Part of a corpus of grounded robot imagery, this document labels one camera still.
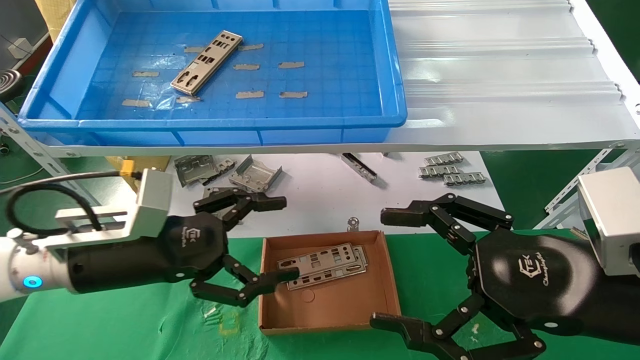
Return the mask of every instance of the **tape piece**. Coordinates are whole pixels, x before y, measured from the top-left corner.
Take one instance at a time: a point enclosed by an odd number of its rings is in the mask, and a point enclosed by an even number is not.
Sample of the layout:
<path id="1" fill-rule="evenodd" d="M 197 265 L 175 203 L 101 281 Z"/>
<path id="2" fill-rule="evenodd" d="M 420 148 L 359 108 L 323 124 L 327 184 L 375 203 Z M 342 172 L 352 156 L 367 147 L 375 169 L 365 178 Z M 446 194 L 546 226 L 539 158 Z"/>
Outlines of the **tape piece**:
<path id="1" fill-rule="evenodd" d="M 241 91 L 236 94 L 236 99 L 257 99 L 264 97 L 264 91 Z"/>
<path id="2" fill-rule="evenodd" d="M 278 64 L 278 67 L 281 69 L 296 69 L 298 67 L 304 67 L 304 66 L 305 66 L 304 61 L 290 61 L 290 62 Z"/>
<path id="3" fill-rule="evenodd" d="M 184 52 L 186 54 L 189 54 L 189 53 L 200 54 L 203 50 L 204 50 L 204 46 L 185 46 L 184 47 Z"/>
<path id="4" fill-rule="evenodd" d="M 184 104 L 187 102 L 200 102 L 200 101 L 202 101 L 202 99 L 197 96 L 178 96 L 178 98 L 175 100 L 175 102 L 177 102 L 178 104 Z"/>
<path id="5" fill-rule="evenodd" d="M 150 108 L 151 102 L 149 100 L 134 100 L 126 99 L 122 102 L 122 106 L 134 106 L 135 108 Z"/>
<path id="6" fill-rule="evenodd" d="M 280 93 L 280 97 L 283 99 L 302 99 L 307 95 L 306 91 L 283 91 Z"/>
<path id="7" fill-rule="evenodd" d="M 263 47 L 264 47 L 264 44 L 240 45 L 238 46 L 238 51 L 258 50 L 258 49 L 262 49 Z"/>
<path id="8" fill-rule="evenodd" d="M 156 78 L 160 75 L 157 71 L 134 71 L 134 78 Z"/>
<path id="9" fill-rule="evenodd" d="M 258 70 L 260 68 L 259 64 L 235 64 L 234 69 L 236 70 Z"/>

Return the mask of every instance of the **blue plastic tray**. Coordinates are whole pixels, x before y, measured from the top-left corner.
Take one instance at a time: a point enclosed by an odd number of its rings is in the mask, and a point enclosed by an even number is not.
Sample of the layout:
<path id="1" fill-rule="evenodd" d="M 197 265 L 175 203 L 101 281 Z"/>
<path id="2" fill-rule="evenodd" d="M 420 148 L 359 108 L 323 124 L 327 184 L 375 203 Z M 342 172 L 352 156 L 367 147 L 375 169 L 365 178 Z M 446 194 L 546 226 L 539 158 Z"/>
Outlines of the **blue plastic tray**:
<path id="1" fill-rule="evenodd" d="M 178 102 L 170 83 L 197 55 L 185 48 L 223 29 L 264 47 L 236 51 L 202 101 Z M 284 61 L 305 66 L 279 69 Z M 263 98 L 236 99 L 257 90 Z M 66 145 L 382 142 L 406 103 L 387 0 L 78 0 L 19 120 Z"/>

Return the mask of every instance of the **floor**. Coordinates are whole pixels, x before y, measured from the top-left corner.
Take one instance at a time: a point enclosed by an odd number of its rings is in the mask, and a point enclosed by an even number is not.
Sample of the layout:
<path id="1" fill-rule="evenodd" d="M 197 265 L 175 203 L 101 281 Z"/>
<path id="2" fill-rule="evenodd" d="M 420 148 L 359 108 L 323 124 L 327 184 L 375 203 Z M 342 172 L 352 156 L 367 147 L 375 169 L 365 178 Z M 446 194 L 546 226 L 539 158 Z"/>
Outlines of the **floor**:
<path id="1" fill-rule="evenodd" d="M 640 2 L 636 0 L 589 0 L 589 5 L 609 34 L 614 45 L 625 60 L 627 66 L 640 79 L 640 47 L 637 46 L 636 14 L 640 11 Z M 26 77 L 33 84 L 35 74 Z M 24 102 L 24 96 L 15 99 L 17 106 Z M 3 137 L 12 152 L 0 158 L 0 183 L 37 171 L 39 165 L 10 139 Z M 590 160 L 598 151 L 511 151 L 483 152 L 482 157 L 491 175 L 500 199 L 506 210 L 514 214 L 516 229 L 531 229 L 545 217 L 543 210 L 547 202 Z M 611 157 L 621 152 L 613 152 Z M 72 172 L 110 170 L 104 158 L 65 159 L 64 163 Z M 41 172 L 30 180 L 47 177 Z M 113 202 L 132 195 L 131 189 L 120 179 L 100 179 L 89 181 L 85 186 L 101 202 Z M 6 199 L 0 199 L 0 208 L 4 208 Z M 72 203 L 57 194 L 39 193 L 24 199 L 18 214 L 36 226 L 53 226 L 53 216 L 60 207 Z M 0 234 L 9 226 L 0 217 Z M 0 306 L 0 340 L 8 331 L 22 307 L 24 299 L 5 302 Z"/>

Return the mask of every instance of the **green table surface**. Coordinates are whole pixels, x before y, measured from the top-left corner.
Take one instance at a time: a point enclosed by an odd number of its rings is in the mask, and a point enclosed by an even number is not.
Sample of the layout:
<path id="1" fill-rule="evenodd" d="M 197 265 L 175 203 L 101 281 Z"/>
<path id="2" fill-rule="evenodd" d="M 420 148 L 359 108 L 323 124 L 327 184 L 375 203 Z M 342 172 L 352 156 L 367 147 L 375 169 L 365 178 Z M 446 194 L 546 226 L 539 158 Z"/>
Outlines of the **green table surface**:
<path id="1" fill-rule="evenodd" d="M 466 257 L 437 235 L 390 235 L 387 241 L 404 315 L 437 322 L 469 295 Z M 229 245 L 238 260 L 259 269 L 262 239 L 233 239 Z M 214 280 L 233 283 L 229 274 L 220 273 Z M 267 337 L 257 327 L 257 304 L 240 309 L 194 299 L 188 281 L 86 295 L 36 293 L 0 347 L 0 359 L 435 359 L 405 349 L 399 335 L 383 331 Z M 540 336 L 548 350 L 539 359 L 640 359 L 640 347 L 579 336 Z M 467 348 L 513 339 L 483 315 L 455 338 Z"/>

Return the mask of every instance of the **cardboard box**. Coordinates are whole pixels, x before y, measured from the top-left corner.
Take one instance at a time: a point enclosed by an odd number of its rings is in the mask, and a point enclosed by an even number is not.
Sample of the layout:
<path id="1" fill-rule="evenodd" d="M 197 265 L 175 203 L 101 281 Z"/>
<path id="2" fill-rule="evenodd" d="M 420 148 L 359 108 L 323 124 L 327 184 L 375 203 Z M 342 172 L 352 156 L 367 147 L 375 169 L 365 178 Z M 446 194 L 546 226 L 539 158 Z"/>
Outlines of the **cardboard box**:
<path id="1" fill-rule="evenodd" d="M 261 272 L 278 270 L 277 261 L 327 247 L 363 245 L 367 272 L 259 299 L 258 326 L 265 335 L 369 329 L 373 312 L 400 315 L 396 280 L 381 231 L 265 238 Z"/>

